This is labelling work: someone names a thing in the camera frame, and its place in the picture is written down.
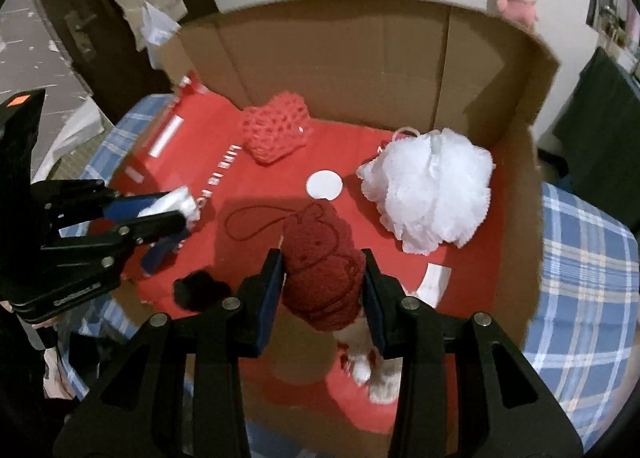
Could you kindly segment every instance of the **dark green cloth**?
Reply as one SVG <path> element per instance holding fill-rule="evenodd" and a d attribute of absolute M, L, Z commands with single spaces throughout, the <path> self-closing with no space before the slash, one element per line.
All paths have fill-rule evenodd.
<path fill-rule="evenodd" d="M 574 194 L 640 232 L 640 86 L 602 48 L 554 130 Z"/>

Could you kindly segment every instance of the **dark red sponge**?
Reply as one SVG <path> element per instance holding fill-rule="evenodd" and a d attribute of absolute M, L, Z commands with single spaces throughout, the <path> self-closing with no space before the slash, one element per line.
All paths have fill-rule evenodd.
<path fill-rule="evenodd" d="M 282 230 L 283 304 L 316 330 L 341 330 L 354 322 L 365 257 L 353 245 L 350 225 L 331 202 L 316 200 L 286 218 Z"/>

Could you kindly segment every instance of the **white circle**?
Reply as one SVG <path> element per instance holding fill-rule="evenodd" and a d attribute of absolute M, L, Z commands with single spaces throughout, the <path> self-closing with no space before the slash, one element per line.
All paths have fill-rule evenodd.
<path fill-rule="evenodd" d="M 335 200 L 341 192 L 342 178 L 333 171 L 317 171 L 306 180 L 306 193 L 312 198 Z"/>

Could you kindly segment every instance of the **black sponge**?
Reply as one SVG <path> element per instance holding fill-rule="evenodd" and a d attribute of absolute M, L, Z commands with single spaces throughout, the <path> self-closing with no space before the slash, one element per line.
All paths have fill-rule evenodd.
<path fill-rule="evenodd" d="M 204 312 L 231 295 L 229 285 L 198 270 L 174 281 L 174 302 L 183 310 Z"/>

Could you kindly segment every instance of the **blue plaid bedsheet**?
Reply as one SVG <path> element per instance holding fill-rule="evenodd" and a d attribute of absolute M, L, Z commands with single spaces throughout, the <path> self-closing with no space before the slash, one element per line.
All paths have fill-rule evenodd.
<path fill-rule="evenodd" d="M 623 224 L 543 185 L 544 261 L 524 355 L 591 447 L 625 373 L 638 318 L 638 244 Z"/>
<path fill-rule="evenodd" d="M 172 96 L 140 101 L 105 139 L 81 178 L 109 182 L 123 157 Z M 543 185 L 544 262 L 538 312 L 524 353 L 589 448 L 624 375 L 638 316 L 638 245 L 631 232 L 595 207 Z M 67 236 L 79 236 L 74 226 Z M 110 295 L 68 312 L 58 328 L 61 358 L 79 398 L 88 391 L 68 364 L 68 334 L 129 339 L 136 327 Z M 255 458 L 312 455 L 285 438 L 248 423 Z"/>

